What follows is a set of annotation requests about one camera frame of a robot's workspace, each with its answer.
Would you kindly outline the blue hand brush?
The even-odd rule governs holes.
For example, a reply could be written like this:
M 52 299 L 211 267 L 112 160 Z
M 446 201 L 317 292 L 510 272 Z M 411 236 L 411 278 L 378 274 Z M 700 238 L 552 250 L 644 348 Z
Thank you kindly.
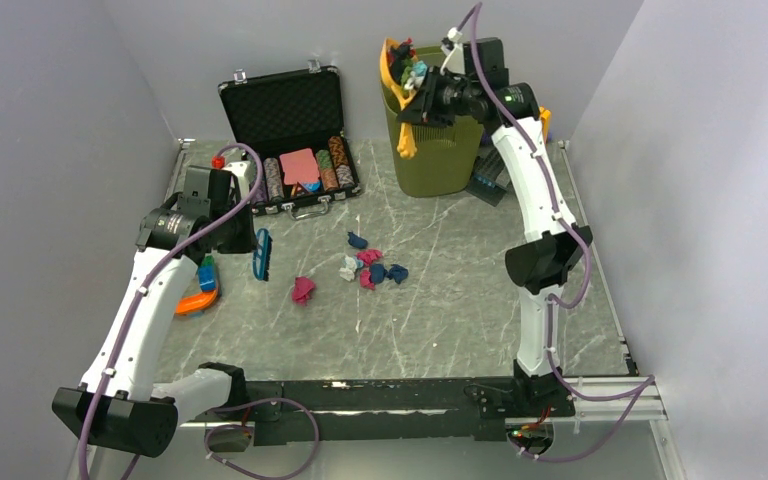
M 256 232 L 256 247 L 252 253 L 252 273 L 258 281 L 268 282 L 273 239 L 267 228 Z

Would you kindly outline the orange slotted scoop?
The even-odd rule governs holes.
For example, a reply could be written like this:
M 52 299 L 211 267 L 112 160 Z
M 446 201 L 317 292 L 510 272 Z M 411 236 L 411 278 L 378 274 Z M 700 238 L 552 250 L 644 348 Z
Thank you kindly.
M 400 112 L 401 107 L 405 103 L 407 103 L 411 99 L 411 97 L 414 95 L 414 93 L 418 92 L 419 89 L 413 90 L 413 91 L 407 91 L 404 89 L 403 85 L 400 84 L 400 77 L 403 70 L 403 63 L 392 62 L 390 58 L 390 48 L 393 45 L 398 45 L 398 44 L 399 43 L 393 40 L 392 38 L 386 38 L 384 40 L 381 53 L 379 56 L 379 72 L 380 72 L 382 85 L 385 86 L 386 89 L 393 94 L 394 98 L 398 103 L 399 112 Z M 418 58 L 416 49 L 415 49 L 415 56 L 411 60 L 414 62 L 421 61 Z M 410 159 L 416 155 L 417 151 L 418 149 L 415 143 L 412 125 L 400 122 L 400 132 L 398 137 L 397 152 L 402 158 Z

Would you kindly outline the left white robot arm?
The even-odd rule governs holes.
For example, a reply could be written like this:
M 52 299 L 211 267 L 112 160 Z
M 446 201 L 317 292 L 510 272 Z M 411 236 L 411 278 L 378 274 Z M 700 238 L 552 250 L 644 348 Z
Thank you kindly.
M 246 192 L 228 170 L 191 166 L 182 190 L 143 218 L 108 336 L 78 385 L 59 388 L 52 401 L 53 413 L 77 437 L 156 458 L 179 425 L 208 410 L 224 420 L 245 411 L 250 396 L 240 367 L 206 362 L 163 384 L 154 375 L 178 303 L 207 255 L 255 250 Z

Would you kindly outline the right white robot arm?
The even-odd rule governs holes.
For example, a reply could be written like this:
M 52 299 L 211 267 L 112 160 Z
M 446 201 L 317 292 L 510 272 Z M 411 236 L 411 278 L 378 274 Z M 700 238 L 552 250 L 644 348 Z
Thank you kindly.
M 555 347 L 558 307 L 573 267 L 589 263 L 593 235 L 563 201 L 547 158 L 544 123 L 532 88 L 512 84 L 498 38 L 443 43 L 441 67 L 427 67 L 411 41 L 385 41 L 381 81 L 398 104 L 396 151 L 417 157 L 421 128 L 446 128 L 469 116 L 490 134 L 510 177 L 524 224 L 524 242 L 508 250 L 505 266 L 520 292 L 520 345 L 511 387 L 513 406 L 532 416 L 561 391 Z

